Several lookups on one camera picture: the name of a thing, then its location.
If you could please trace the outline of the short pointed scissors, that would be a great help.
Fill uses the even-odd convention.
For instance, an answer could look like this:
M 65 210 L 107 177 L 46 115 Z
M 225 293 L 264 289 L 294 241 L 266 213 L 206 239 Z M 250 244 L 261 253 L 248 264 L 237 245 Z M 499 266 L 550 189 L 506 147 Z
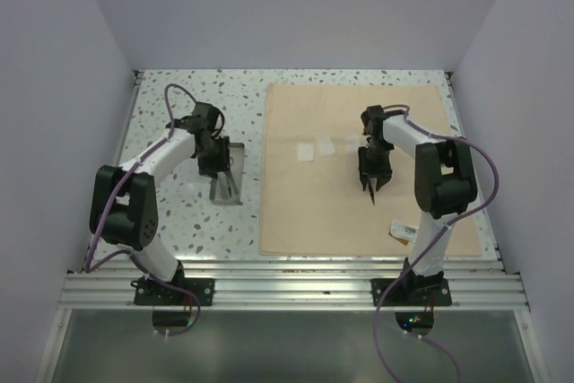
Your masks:
M 374 191 L 373 186 L 370 182 L 368 184 L 368 190 L 369 190 L 369 194 L 370 194 L 370 200 L 371 200 L 372 204 L 375 205 L 375 191 Z

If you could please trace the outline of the long surgical scissors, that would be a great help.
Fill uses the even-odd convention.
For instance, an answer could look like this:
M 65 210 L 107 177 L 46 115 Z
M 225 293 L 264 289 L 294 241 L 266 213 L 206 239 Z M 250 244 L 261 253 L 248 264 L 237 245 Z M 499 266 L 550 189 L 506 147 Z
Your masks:
M 221 200 L 230 200 L 232 198 L 233 189 L 230 184 L 228 172 L 220 172 L 218 174 L 217 182 L 219 184 Z

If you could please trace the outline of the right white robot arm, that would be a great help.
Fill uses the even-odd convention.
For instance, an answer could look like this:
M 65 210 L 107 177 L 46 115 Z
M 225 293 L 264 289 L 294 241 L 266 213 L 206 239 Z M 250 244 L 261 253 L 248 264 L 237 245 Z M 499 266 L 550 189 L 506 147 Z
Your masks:
M 460 138 L 425 130 L 409 118 L 403 105 L 369 106 L 361 122 L 367 143 L 358 149 L 359 179 L 371 199 L 392 178 L 394 149 L 414 161 L 413 189 L 421 219 L 406 261 L 406 271 L 413 274 L 399 283 L 399 292 L 407 303 L 420 304 L 431 295 L 427 277 L 443 271 L 452 223 L 477 197 L 470 146 Z

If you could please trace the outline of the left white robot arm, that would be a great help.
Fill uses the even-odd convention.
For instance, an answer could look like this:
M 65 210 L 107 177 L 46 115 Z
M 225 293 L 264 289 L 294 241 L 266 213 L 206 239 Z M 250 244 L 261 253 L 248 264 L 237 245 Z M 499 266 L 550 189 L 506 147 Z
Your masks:
M 159 212 L 156 188 L 182 162 L 194 159 L 198 174 L 209 178 L 218 205 L 239 202 L 240 182 L 232 174 L 232 144 L 222 134 L 224 115 L 215 106 L 197 102 L 192 113 L 170 118 L 160 139 L 120 166 L 98 169 L 91 201 L 92 244 L 84 263 L 90 273 L 107 260 L 92 262 L 100 239 L 128 255 L 146 277 L 156 282 L 154 292 L 169 305 L 187 292 L 180 262 L 157 236 Z

